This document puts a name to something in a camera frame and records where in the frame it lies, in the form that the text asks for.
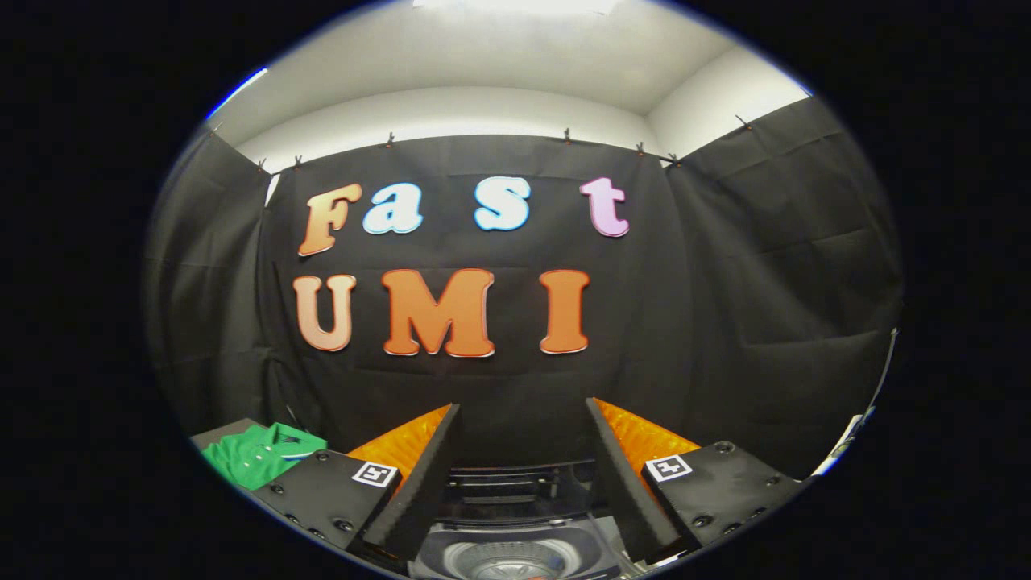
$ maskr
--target orange letter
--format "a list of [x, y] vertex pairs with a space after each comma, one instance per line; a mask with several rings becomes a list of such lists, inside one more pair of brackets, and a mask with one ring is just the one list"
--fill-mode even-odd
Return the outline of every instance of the orange letter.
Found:
[[587, 348], [580, 333], [580, 295], [591, 281], [588, 274], [574, 269], [556, 269], [540, 274], [547, 287], [547, 337], [540, 350], [547, 354], [567, 354]]
[[494, 343], [487, 340], [487, 288], [494, 282], [493, 273], [476, 268], [456, 271], [440, 295], [439, 305], [415, 270], [388, 271], [383, 282], [390, 289], [390, 340], [384, 345], [389, 354], [411, 356], [419, 352], [419, 343], [411, 340], [411, 328], [430, 354], [440, 351], [448, 328], [451, 341], [444, 347], [447, 354], [494, 354]]
[[351, 342], [351, 288], [356, 282], [353, 275], [331, 275], [326, 280], [326, 285], [333, 293], [333, 332], [326, 333], [319, 326], [319, 306], [315, 304], [315, 293], [322, 280], [312, 275], [294, 279], [297, 325], [309, 345], [321, 351], [335, 352]]
[[329, 234], [326, 226], [333, 226], [333, 231], [337, 231], [343, 227], [343, 221], [347, 220], [347, 204], [341, 203], [340, 200], [354, 203], [361, 198], [362, 185], [351, 183], [309, 199], [308, 207], [311, 210], [308, 211], [308, 231], [304, 234], [304, 241], [297, 252], [301, 255], [310, 255], [332, 247], [336, 239]]

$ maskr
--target black curtain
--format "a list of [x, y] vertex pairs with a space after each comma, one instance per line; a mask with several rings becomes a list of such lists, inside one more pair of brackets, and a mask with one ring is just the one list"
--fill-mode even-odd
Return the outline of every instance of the black curtain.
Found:
[[271, 176], [198, 131], [158, 196], [143, 252], [151, 359], [184, 430], [287, 419], [258, 315], [261, 211]]
[[687, 238], [684, 434], [808, 476], [873, 397], [902, 272], [885, 192], [817, 99], [667, 167]]
[[[528, 220], [484, 231], [476, 183], [525, 178]], [[618, 238], [594, 227], [580, 184], [626, 192]], [[652, 156], [529, 136], [452, 136], [369, 146], [270, 176], [217, 135], [188, 147], [155, 209], [147, 321], [163, 388], [190, 433], [250, 417], [350, 450], [445, 403], [463, 406], [462, 466], [590, 456], [583, 400], [598, 397], [700, 444], [729, 439], [807, 476], [876, 386], [901, 298], [887, 200], [861, 151], [814, 99], [751, 123], [663, 169]], [[373, 235], [372, 195], [411, 182], [422, 225]], [[362, 198], [330, 249], [298, 254], [306, 202], [350, 183]], [[419, 271], [434, 298], [485, 268], [493, 356], [384, 352], [381, 274]], [[587, 272], [587, 350], [547, 355], [538, 276]], [[351, 343], [301, 338], [292, 281], [358, 279]]]
[[[523, 177], [531, 186], [526, 223], [485, 231], [473, 220], [476, 184]], [[617, 213], [630, 224], [619, 238], [599, 233], [579, 185], [599, 176], [626, 192]], [[360, 183], [329, 249], [300, 257], [307, 200]], [[422, 225], [373, 235], [362, 226], [373, 194], [410, 182], [422, 190]], [[676, 206], [656, 158], [592, 143], [529, 136], [453, 136], [369, 146], [282, 172], [264, 213], [259, 277], [264, 327], [281, 346], [275, 365], [303, 401], [302, 421], [330, 445], [350, 450], [447, 403], [462, 405], [466, 467], [526, 466], [590, 456], [584, 400], [599, 397], [678, 427], [688, 405], [690, 310], [687, 262]], [[384, 351], [390, 295], [384, 272], [419, 271], [435, 299], [461, 268], [494, 274], [487, 296], [488, 359], [454, 359], [423, 349]], [[551, 355], [547, 292], [538, 276], [555, 269], [588, 273], [583, 292], [585, 351]], [[299, 275], [323, 280], [317, 295], [324, 330], [333, 328], [325, 280], [357, 278], [353, 333], [341, 351], [312, 348], [298, 330], [292, 286]]]

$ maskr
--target white ceiling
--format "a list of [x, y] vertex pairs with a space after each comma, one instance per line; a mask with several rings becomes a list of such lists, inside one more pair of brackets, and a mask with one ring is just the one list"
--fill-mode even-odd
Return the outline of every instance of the white ceiling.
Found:
[[606, 15], [384, 2], [317, 31], [211, 116], [231, 143], [302, 114], [430, 87], [545, 91], [648, 113], [734, 41], [676, 8], [619, 0]]

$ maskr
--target white wall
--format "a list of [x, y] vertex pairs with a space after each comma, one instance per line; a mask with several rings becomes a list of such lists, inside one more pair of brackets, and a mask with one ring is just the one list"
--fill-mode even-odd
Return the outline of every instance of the white wall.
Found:
[[292, 118], [236, 145], [274, 173], [341, 150], [441, 135], [513, 134], [562, 137], [644, 150], [661, 147], [643, 116], [554, 93], [489, 87], [441, 87], [357, 99]]
[[660, 152], [689, 152], [807, 95], [772, 64], [736, 46], [698, 69], [647, 114]]

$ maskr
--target green shirt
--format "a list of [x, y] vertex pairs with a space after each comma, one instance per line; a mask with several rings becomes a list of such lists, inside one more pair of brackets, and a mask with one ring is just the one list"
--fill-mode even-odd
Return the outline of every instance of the green shirt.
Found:
[[226, 436], [201, 452], [232, 483], [252, 491], [279, 477], [298, 462], [326, 449], [326, 441], [282, 423], [252, 425]]

